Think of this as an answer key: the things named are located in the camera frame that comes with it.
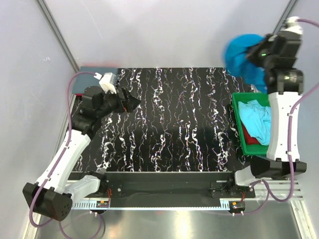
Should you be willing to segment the bright blue t shirt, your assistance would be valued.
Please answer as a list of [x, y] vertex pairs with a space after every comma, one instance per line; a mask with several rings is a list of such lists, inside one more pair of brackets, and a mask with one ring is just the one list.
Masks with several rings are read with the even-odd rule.
[[235, 37], [225, 47], [224, 62], [232, 76], [241, 77], [246, 84], [254, 85], [261, 93], [267, 93], [264, 70], [246, 58], [248, 49], [258, 44], [263, 38], [257, 34], [243, 34]]

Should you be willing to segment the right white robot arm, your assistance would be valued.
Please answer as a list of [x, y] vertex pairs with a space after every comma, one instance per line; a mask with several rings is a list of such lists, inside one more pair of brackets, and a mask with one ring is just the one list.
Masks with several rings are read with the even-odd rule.
[[276, 34], [244, 34], [233, 39], [225, 52], [225, 64], [233, 76], [267, 94], [271, 110], [270, 141], [266, 156], [236, 171], [226, 185], [231, 197], [238, 197], [258, 179], [295, 179], [306, 171], [297, 143], [298, 104], [304, 93], [304, 74], [294, 67], [303, 30], [288, 27]]

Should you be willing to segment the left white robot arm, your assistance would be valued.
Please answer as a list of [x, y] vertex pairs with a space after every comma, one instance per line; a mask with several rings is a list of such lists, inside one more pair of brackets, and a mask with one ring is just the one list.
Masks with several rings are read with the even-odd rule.
[[37, 213], [61, 222], [72, 206], [86, 196], [103, 197], [108, 192], [107, 177], [101, 172], [90, 172], [75, 183], [66, 183], [75, 163], [101, 128], [102, 119], [111, 113], [131, 113], [140, 103], [126, 88], [114, 93], [97, 86], [85, 89], [64, 143], [37, 181], [26, 183], [22, 190], [31, 220]]

